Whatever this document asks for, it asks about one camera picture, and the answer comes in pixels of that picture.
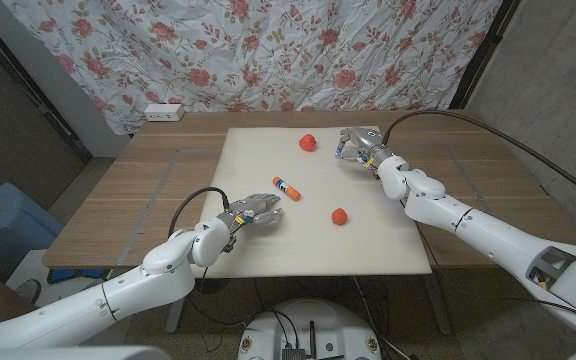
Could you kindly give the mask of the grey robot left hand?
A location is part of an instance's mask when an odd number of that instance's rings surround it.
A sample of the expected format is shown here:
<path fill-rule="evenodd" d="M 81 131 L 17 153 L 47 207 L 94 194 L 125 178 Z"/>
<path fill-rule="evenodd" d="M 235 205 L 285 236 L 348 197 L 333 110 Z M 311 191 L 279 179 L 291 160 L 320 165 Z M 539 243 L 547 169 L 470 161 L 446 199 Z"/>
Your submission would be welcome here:
<path fill-rule="evenodd" d="M 270 193 L 256 193 L 236 200 L 217 218 L 228 228 L 231 237 L 246 225 L 267 225 L 283 215 L 282 208 L 273 209 L 280 197 Z"/>

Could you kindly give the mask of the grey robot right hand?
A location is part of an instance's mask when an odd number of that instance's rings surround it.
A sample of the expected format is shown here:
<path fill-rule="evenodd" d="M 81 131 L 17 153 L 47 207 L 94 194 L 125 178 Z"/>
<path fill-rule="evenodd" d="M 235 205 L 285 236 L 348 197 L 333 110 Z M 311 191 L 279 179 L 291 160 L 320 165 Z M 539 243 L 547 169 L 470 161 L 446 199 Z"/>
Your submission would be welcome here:
<path fill-rule="evenodd" d="M 383 144 L 384 137 L 379 131 L 350 127 L 342 129 L 339 135 L 335 158 L 359 162 L 374 175 L 385 160 L 394 156 L 392 150 Z"/>

